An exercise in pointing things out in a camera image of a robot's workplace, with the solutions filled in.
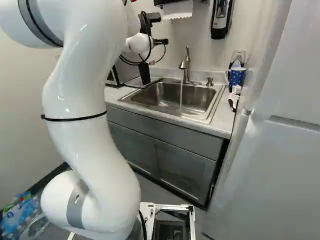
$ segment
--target paper towel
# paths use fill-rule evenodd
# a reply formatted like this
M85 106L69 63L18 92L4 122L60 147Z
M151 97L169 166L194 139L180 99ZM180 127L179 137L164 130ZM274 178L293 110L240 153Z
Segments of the paper towel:
M163 5L163 20L191 18L194 0L185 0Z

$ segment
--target paper towel dispenser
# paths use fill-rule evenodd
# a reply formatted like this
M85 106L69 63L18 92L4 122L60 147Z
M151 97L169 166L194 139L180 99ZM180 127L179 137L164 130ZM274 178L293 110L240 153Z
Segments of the paper towel dispenser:
M211 38L224 39L232 23L234 0L213 0Z
M171 4L171 3L176 3L176 2L181 2L184 0L153 0L153 3L155 6L161 6L164 4Z

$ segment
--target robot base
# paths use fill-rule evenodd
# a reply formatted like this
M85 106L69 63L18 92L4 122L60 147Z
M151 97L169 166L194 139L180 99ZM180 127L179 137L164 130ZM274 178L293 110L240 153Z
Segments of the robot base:
M144 217L146 240L196 240L196 216L193 205L141 202L140 211ZM72 232L68 240L76 240L76 236ZM136 240L144 240L142 232L135 236Z

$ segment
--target soap dispenser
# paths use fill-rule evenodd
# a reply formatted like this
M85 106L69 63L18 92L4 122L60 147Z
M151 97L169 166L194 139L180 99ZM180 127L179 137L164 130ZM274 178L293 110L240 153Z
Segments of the soap dispenser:
M234 0L213 0L211 38L224 39L232 23Z

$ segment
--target gray band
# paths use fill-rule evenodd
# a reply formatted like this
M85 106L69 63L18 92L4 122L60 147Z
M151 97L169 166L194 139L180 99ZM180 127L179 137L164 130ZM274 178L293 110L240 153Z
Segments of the gray band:
M66 207L66 219L71 227L85 229L82 223L82 208L88 192L88 186L80 180L70 195Z
M52 47L63 47L64 42L46 25L37 5L37 0L17 0L21 16L31 32Z

